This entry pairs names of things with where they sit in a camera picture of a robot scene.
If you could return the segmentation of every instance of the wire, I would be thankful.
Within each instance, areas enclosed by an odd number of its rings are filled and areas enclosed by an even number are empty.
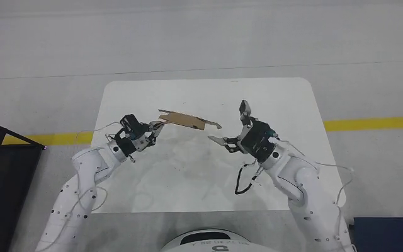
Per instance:
[[[82,198],[88,191],[90,191],[92,188],[86,190],[86,192],[79,198]],[[70,212],[69,212],[69,218],[66,220],[66,222],[63,224],[62,229],[60,230],[59,234],[56,236],[55,240],[52,241],[52,243],[50,243],[48,246],[44,247],[41,250],[35,250],[35,252],[42,252],[45,251],[46,249],[49,249],[53,244],[56,243],[56,241],[61,237],[63,230],[65,229],[65,227],[67,226],[67,223],[70,221],[71,217],[72,217],[72,212],[74,210],[74,207],[76,207],[76,205],[78,204],[79,200],[76,201],[76,203],[73,205],[73,207],[71,208]]]
[[[239,180],[241,179],[241,173],[242,173],[243,168],[248,167],[248,166],[254,166],[255,164],[256,164],[256,159],[253,161],[253,163],[250,163],[250,164],[245,163],[245,164],[243,164],[242,167],[239,169],[238,178],[237,178],[237,184],[236,184],[236,187],[235,187],[235,194],[236,195],[246,193],[247,191],[249,191],[249,189],[251,189],[252,183],[249,183],[249,185],[245,189],[239,191],[238,190],[238,188],[239,188]],[[252,181],[254,181],[256,178],[258,178],[257,175],[253,176]]]
[[[297,150],[299,153],[301,153],[301,155],[306,156],[302,151],[300,151],[298,148],[296,148],[290,141],[288,141],[288,140],[280,140],[280,139],[277,139],[277,140],[279,140],[280,142],[286,142],[288,145],[292,146],[295,150]],[[315,167],[308,160],[305,160],[305,159],[302,159],[302,158],[296,157],[296,156],[294,156],[294,157],[299,158],[301,160],[304,160],[305,162],[309,163],[311,166]],[[336,167],[336,168],[339,167],[339,168],[342,168],[342,169],[345,169],[345,170],[349,171],[349,173],[350,173],[349,181],[347,181],[345,184],[342,185],[342,187],[340,188],[340,190],[338,192],[337,199],[336,199],[336,206],[339,209],[338,223],[337,223],[337,226],[336,226],[336,233],[337,233],[338,236],[340,236],[340,229],[341,229],[340,225],[341,225],[341,216],[342,216],[342,210],[341,210],[341,207],[339,206],[340,196],[341,196],[342,191],[346,188],[346,186],[348,186],[351,182],[353,182],[355,171],[351,167],[341,166],[341,165],[338,165],[338,164],[324,164],[324,163],[320,163],[320,162],[316,162],[316,161],[314,161],[314,162],[315,162],[315,164],[319,164],[319,165],[322,165],[322,166],[331,166],[331,167]],[[356,251],[355,245],[351,243],[351,246]]]
[[[78,138],[78,135],[79,134],[81,134],[81,133],[83,133],[83,132],[97,132],[97,131],[100,131],[100,130],[103,130],[103,129],[105,129],[105,128],[107,128],[107,127],[109,127],[109,126],[111,126],[111,125],[113,125],[113,124],[119,124],[119,126],[122,126],[119,122],[112,122],[112,123],[109,123],[109,124],[107,124],[107,125],[105,125],[104,127],[101,127],[101,128],[99,128],[99,129],[95,129],[95,130],[82,130],[82,131],[80,131],[80,132],[78,132],[77,134],[76,134],[76,138],[74,139],[74,145],[76,144],[76,142],[77,142],[77,138]],[[74,169],[74,171],[76,172],[76,174],[77,174],[77,180],[78,180],[78,182],[77,182],[77,197],[78,197],[78,203],[79,203],[79,205],[81,206],[81,208],[82,209],[84,209],[84,210],[87,210],[83,205],[82,205],[82,203],[81,203],[81,198],[80,198],[80,175],[79,175],[79,173],[78,173],[78,171],[76,170],[76,169]],[[94,183],[95,183],[95,175],[97,174],[97,173],[99,173],[100,171],[98,171],[98,172],[96,172],[95,174],[94,174]],[[105,197],[105,200],[104,200],[104,202],[98,207],[98,208],[100,208],[104,203],[105,203],[105,201],[106,201],[106,197]]]
[[[96,208],[94,208],[94,209],[91,210],[92,212],[95,211],[95,210],[98,210],[99,208],[101,208],[101,207],[103,206],[103,204],[105,204],[106,199],[108,198],[108,190],[107,190],[107,189],[105,189],[105,188],[103,188],[103,187],[100,187],[100,186],[97,186],[97,188],[98,188],[98,189],[101,189],[101,190],[103,190],[103,191],[105,192],[105,198],[103,199],[101,205],[99,205],[99,206],[97,206]]]

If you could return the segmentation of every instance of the black cable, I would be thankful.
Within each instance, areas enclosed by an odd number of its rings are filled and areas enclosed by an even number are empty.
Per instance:
[[[238,191],[238,188],[239,188],[239,180],[240,180],[240,178],[241,178],[242,170],[243,170],[243,168],[240,168],[240,169],[239,169],[239,172],[238,172],[237,185],[236,185],[236,187],[235,187],[235,194],[236,194],[236,195],[240,195],[240,194],[246,193],[246,192],[249,191],[249,189],[251,189],[251,187],[252,187],[252,183],[250,183],[250,184],[247,186],[247,188],[243,189],[242,191]],[[256,178],[257,178],[257,176],[253,176],[253,177],[252,177],[252,180],[254,181]]]
[[[283,179],[283,180],[289,182],[288,180],[286,180],[285,178],[282,178],[282,177],[280,177],[280,176],[277,176],[277,178],[281,178],[281,179]],[[296,189],[300,190],[300,192],[302,192],[302,195],[304,195],[304,192],[303,192],[298,186],[294,185],[294,184],[291,183],[291,182],[289,182],[289,183],[290,183],[291,185],[293,185]]]

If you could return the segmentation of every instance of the torn cardboard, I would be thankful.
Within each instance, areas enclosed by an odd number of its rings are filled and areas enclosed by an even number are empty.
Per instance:
[[[204,130],[206,123],[214,125],[217,129],[221,129],[221,125],[216,122],[211,122],[200,117],[194,117],[193,115],[186,115],[178,112],[168,110],[158,110],[160,112],[167,113],[167,115],[160,115],[158,118],[165,120],[165,123],[173,123],[180,126],[185,126],[193,129]]]

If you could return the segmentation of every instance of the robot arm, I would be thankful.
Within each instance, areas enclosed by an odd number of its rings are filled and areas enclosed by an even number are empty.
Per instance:
[[[291,213],[308,241],[323,251],[353,252],[344,217],[323,190],[315,162],[270,142],[271,137],[279,140],[278,134],[267,123],[250,116],[247,101],[242,101],[239,111],[243,124],[239,136],[209,138],[230,153],[240,151],[256,158],[259,169],[253,180],[263,171],[270,175],[275,187],[288,197]]]
[[[122,129],[109,143],[85,149],[72,157],[76,175],[60,189],[46,228],[37,245],[36,252],[76,251],[84,222],[88,219],[96,197],[96,185],[108,179],[112,172],[135,151],[143,151],[154,146],[164,123],[154,121],[139,123],[134,115],[126,115],[120,120]],[[108,165],[102,155],[108,156]]]

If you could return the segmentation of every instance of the white robot body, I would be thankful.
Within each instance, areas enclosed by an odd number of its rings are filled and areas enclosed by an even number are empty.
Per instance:
[[[226,239],[208,239],[226,236]],[[169,242],[161,252],[277,252],[249,242],[246,238],[226,230],[206,229],[182,234]]]

